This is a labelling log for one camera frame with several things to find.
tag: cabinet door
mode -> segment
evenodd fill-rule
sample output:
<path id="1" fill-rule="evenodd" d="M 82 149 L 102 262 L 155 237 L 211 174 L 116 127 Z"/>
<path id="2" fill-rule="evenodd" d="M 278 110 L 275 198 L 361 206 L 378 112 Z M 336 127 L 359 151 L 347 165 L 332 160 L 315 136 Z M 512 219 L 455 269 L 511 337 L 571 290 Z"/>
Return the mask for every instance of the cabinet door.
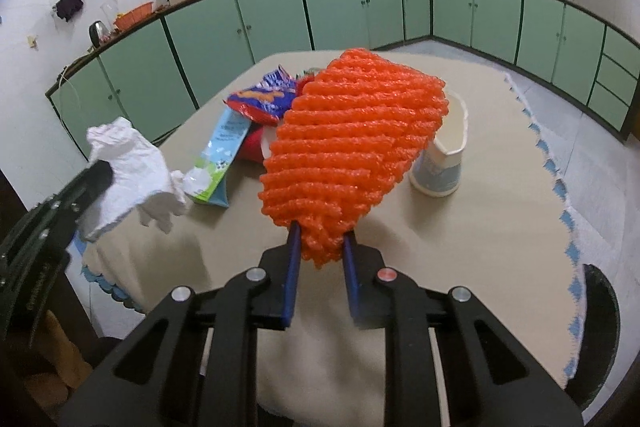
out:
<path id="1" fill-rule="evenodd" d="M 236 0 L 202 0 L 166 16 L 200 106 L 254 64 Z"/>
<path id="2" fill-rule="evenodd" d="M 615 60 L 634 77 L 640 76 L 640 50 L 625 36 L 607 28 L 604 38 L 604 54 Z"/>
<path id="3" fill-rule="evenodd" d="M 195 107 L 158 20 L 100 55 L 133 127 L 149 141 L 183 124 Z"/>
<path id="4" fill-rule="evenodd" d="M 369 46 L 379 48 L 404 39 L 402 0 L 366 0 Z"/>
<path id="5" fill-rule="evenodd" d="M 433 0 L 433 34 L 471 45 L 473 0 Z"/>
<path id="6" fill-rule="evenodd" d="M 516 59 L 522 0 L 474 0 L 471 45 L 506 60 Z"/>
<path id="7" fill-rule="evenodd" d="M 51 95 L 51 102 L 87 158 L 91 146 L 86 140 L 86 130 L 111 123 L 119 116 L 126 117 L 118 105 L 117 97 L 111 92 L 97 58 L 62 84 Z"/>
<path id="8" fill-rule="evenodd" d="M 404 0 L 404 36 L 416 39 L 431 32 L 431 0 Z"/>
<path id="9" fill-rule="evenodd" d="M 622 129 L 626 114 L 629 110 L 624 103 L 613 96 L 608 90 L 596 83 L 589 100 L 589 108 L 603 117 L 617 130 Z"/>
<path id="10" fill-rule="evenodd" d="M 596 76 L 604 24 L 572 6 L 564 8 L 553 84 L 586 105 Z"/>
<path id="11" fill-rule="evenodd" d="M 316 50 L 368 48 L 365 0 L 306 0 Z"/>
<path id="12" fill-rule="evenodd" d="M 256 62 L 282 52 L 311 51 L 302 0 L 238 0 Z"/>
<path id="13" fill-rule="evenodd" d="M 517 65 L 547 82 L 554 74 L 563 12 L 557 0 L 524 0 Z"/>

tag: orange foam net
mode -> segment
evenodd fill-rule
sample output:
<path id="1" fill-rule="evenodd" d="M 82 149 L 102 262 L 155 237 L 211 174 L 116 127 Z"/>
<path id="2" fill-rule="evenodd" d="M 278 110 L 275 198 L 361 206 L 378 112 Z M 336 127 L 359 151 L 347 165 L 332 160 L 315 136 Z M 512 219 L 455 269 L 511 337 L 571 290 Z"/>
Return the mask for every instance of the orange foam net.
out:
<path id="1" fill-rule="evenodd" d="M 302 257 L 338 261 L 342 236 L 409 170 L 448 113 L 444 82 L 362 49 L 306 84 L 260 177 L 262 213 L 302 229 Z"/>

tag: floor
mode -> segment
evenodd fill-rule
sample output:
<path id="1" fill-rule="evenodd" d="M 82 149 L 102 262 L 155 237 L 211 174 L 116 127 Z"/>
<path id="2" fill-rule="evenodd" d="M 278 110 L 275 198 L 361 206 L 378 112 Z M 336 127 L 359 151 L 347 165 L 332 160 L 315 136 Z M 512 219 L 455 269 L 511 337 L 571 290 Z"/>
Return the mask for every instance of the floor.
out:
<path id="1" fill-rule="evenodd" d="M 428 41 L 398 48 L 487 64 L 508 70 L 468 52 Z M 604 388 L 585 411 L 588 421 L 618 386 L 640 350 L 640 142 L 622 144 L 570 103 L 520 74 L 509 71 L 542 125 L 568 186 L 578 247 L 583 262 L 598 266 L 611 281 L 620 304 L 622 331 L 616 362 Z M 124 337 L 142 315 L 111 299 L 97 283 L 81 275 L 81 257 L 74 247 L 67 269 L 98 334 Z"/>

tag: beige tablecloth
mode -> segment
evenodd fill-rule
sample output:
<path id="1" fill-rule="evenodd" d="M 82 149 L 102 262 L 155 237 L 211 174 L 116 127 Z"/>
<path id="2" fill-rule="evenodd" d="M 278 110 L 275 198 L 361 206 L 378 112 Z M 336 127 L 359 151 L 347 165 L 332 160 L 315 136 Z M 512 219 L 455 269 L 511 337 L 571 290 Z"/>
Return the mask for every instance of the beige tablecloth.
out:
<path id="1" fill-rule="evenodd" d="M 208 141 L 228 92 L 254 84 L 282 64 L 296 73 L 324 67 L 338 52 L 273 55 L 241 75 L 161 147 L 170 169 L 187 171 Z M 574 265 L 564 204 L 543 168 L 538 136 L 504 74 L 427 55 L 381 53 L 444 79 L 469 111 L 462 185 L 432 199 L 405 178 L 356 227 L 361 243 L 424 287 L 468 286 L 564 386 L 578 346 L 568 327 L 577 316 L 569 292 Z M 194 204 L 169 235 L 131 214 L 84 254 L 94 273 L 117 283 L 144 309 L 174 286 L 222 286 L 255 266 L 287 231 L 260 213 L 262 167 L 236 162 L 228 175 L 230 208 Z M 350 319 L 342 266 L 303 263 L 293 323 L 258 337 L 258 400 L 310 425 L 382 425 L 383 331 L 359 331 Z"/>

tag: white cloth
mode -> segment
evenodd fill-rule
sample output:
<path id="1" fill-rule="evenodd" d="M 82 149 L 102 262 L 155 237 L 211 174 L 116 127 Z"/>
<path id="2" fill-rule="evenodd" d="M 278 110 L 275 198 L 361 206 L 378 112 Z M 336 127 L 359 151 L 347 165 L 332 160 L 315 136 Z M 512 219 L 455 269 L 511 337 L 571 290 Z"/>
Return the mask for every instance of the white cloth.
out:
<path id="1" fill-rule="evenodd" d="M 169 233 L 171 215 L 181 216 L 186 208 L 182 173 L 169 172 L 159 149 L 125 118 L 89 128 L 86 139 L 91 145 L 89 163 L 107 161 L 113 169 L 113 183 L 82 214 L 82 240 L 96 241 L 136 207 L 142 225 L 147 227 L 154 219 L 160 230 Z"/>

